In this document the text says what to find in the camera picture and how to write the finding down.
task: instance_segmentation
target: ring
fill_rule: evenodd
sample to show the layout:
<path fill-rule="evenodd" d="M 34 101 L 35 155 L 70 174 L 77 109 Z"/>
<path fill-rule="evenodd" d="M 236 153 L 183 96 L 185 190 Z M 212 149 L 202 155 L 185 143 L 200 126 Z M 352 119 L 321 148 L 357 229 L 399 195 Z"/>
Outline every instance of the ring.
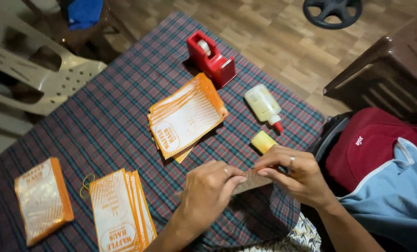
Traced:
<path fill-rule="evenodd" d="M 295 160 L 295 157 L 293 155 L 290 156 L 290 167 L 292 166 L 292 162 Z"/>

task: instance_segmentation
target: blue cloth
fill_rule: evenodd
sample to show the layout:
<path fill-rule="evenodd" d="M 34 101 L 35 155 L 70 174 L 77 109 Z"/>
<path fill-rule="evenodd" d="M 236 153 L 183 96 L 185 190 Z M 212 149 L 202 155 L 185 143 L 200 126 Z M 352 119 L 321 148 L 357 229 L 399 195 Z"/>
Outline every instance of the blue cloth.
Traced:
<path fill-rule="evenodd" d="M 394 159 L 339 201 L 367 231 L 417 251 L 417 147 L 398 138 Z"/>
<path fill-rule="evenodd" d="M 68 6 L 68 28 L 85 30 L 99 21 L 103 0 L 75 0 Z"/>

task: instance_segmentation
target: plaid tablecloth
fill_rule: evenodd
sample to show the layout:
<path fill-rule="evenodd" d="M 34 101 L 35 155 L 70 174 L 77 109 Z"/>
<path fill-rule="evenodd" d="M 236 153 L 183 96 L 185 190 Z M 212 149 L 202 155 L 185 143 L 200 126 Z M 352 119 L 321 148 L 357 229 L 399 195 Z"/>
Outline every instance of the plaid tablecloth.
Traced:
<path fill-rule="evenodd" d="M 238 75 L 219 91 L 229 117 L 177 164 L 161 159 L 146 114 L 151 105 L 192 78 L 182 62 L 188 58 L 185 39 L 198 29 L 215 40 L 223 55 L 235 58 Z M 259 83 L 282 106 L 285 131 L 280 136 L 258 123 L 243 100 L 245 92 Z M 97 251 L 91 203 L 79 197 L 86 175 L 100 178 L 122 167 L 138 170 L 160 232 L 178 205 L 173 195 L 183 189 L 188 171 L 211 159 L 251 168 L 259 155 L 249 143 L 260 130 L 279 144 L 304 150 L 318 136 L 322 121 L 319 112 L 193 19 L 171 14 L 0 155 L 0 251 L 28 250 L 14 178 L 48 157 L 60 160 L 76 219 L 33 251 Z M 275 185 L 263 186 L 234 197 L 219 220 L 192 246 L 211 250 L 284 237 L 298 216 L 297 201 Z"/>

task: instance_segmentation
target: tape roll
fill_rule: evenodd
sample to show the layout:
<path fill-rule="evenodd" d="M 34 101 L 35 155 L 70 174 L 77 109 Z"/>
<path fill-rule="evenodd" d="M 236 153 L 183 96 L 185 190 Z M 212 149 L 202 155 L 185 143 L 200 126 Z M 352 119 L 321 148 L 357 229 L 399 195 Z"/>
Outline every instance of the tape roll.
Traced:
<path fill-rule="evenodd" d="M 205 52 L 205 54 L 207 54 L 207 56 L 210 56 L 211 50 L 210 50 L 210 47 L 208 46 L 207 42 L 205 42 L 205 40 L 203 40 L 203 39 L 199 40 L 198 45 L 202 48 L 202 50 L 204 50 L 204 52 Z"/>

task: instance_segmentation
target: glue bottle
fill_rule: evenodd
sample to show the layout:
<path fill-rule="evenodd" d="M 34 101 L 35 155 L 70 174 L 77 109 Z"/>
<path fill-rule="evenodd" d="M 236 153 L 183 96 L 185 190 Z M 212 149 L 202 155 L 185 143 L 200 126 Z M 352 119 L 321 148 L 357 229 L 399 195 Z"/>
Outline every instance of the glue bottle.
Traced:
<path fill-rule="evenodd" d="M 244 99 L 252 108 L 258 120 L 261 122 L 267 121 L 271 126 L 275 126 L 280 133 L 283 132 L 283 127 L 280 123 L 281 118 L 278 116 L 282 108 L 265 85 L 259 84 L 249 89 L 244 94 Z"/>

